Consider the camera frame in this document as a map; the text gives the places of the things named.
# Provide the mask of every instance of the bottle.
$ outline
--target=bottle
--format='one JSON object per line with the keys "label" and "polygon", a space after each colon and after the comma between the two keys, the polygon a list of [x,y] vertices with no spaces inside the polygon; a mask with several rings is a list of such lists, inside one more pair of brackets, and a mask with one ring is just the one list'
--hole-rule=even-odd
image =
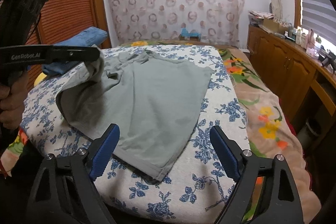
{"label": "bottle", "polygon": [[312,29],[309,30],[308,35],[306,36],[305,44],[306,47],[304,48],[314,48],[315,46],[314,31]]}
{"label": "bottle", "polygon": [[319,43],[319,44],[322,43],[322,40],[321,40],[321,38],[319,37],[319,35],[317,35],[317,38],[315,39],[315,41],[316,41],[317,43]]}
{"label": "bottle", "polygon": [[293,38],[293,28],[290,28],[290,29],[289,29],[288,36],[289,36],[290,38]]}
{"label": "bottle", "polygon": [[300,42],[300,46],[303,47],[305,50],[307,49],[307,44],[306,44],[306,34],[302,33],[301,34],[301,42]]}
{"label": "bottle", "polygon": [[295,43],[298,44],[298,45],[301,44],[301,32],[302,32],[301,29],[297,30],[297,32],[296,32]]}

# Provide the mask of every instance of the yellow pillow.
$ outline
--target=yellow pillow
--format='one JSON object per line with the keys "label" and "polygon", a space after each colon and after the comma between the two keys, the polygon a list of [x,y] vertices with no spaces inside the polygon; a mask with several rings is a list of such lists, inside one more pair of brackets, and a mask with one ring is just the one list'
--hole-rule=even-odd
{"label": "yellow pillow", "polygon": [[35,79],[34,86],[37,86],[44,78],[47,76],[42,72],[40,75]]}

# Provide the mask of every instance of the blue floral bedspread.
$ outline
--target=blue floral bedspread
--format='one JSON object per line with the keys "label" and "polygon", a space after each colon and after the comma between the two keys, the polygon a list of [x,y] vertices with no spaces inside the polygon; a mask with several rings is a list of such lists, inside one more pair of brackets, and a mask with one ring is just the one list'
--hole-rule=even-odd
{"label": "blue floral bedspread", "polygon": [[[213,223],[235,184],[218,160],[209,130],[219,125],[228,138],[234,139],[242,149],[249,149],[246,113],[238,104],[230,77],[214,47],[156,45],[112,48],[103,53],[108,57],[125,51],[140,53],[144,48],[214,70],[198,123],[162,182],[112,157],[95,185],[107,204],[130,214],[175,223]],[[41,82],[29,92],[21,126],[43,155],[67,156],[90,145],[81,132],[67,124],[55,103],[57,93],[80,66],[83,63],[62,77]]]}

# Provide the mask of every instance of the blue gripper pad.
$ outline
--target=blue gripper pad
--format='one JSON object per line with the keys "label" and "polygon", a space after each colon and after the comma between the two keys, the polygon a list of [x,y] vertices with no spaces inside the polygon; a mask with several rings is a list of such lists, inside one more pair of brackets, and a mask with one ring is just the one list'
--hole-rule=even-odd
{"label": "blue gripper pad", "polygon": [[108,133],[108,136],[105,138],[103,144],[100,146],[96,155],[92,159],[92,168],[89,174],[92,181],[95,181],[96,178],[103,175],[107,163],[109,162],[111,155],[119,142],[119,127],[116,124],[113,128],[110,127],[108,128],[110,133]]}
{"label": "blue gripper pad", "polygon": [[240,179],[238,162],[226,142],[231,141],[236,145],[237,143],[226,137],[224,132],[218,126],[214,126],[210,129],[210,141],[219,158],[220,163],[224,168],[226,175],[229,178],[232,178],[234,182],[238,182]]}

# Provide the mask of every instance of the window blind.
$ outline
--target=window blind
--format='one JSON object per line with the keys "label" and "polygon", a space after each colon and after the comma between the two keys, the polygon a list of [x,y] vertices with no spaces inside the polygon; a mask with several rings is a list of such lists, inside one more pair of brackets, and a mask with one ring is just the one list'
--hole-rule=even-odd
{"label": "window blind", "polygon": [[329,0],[302,0],[301,27],[336,45],[336,11]]}

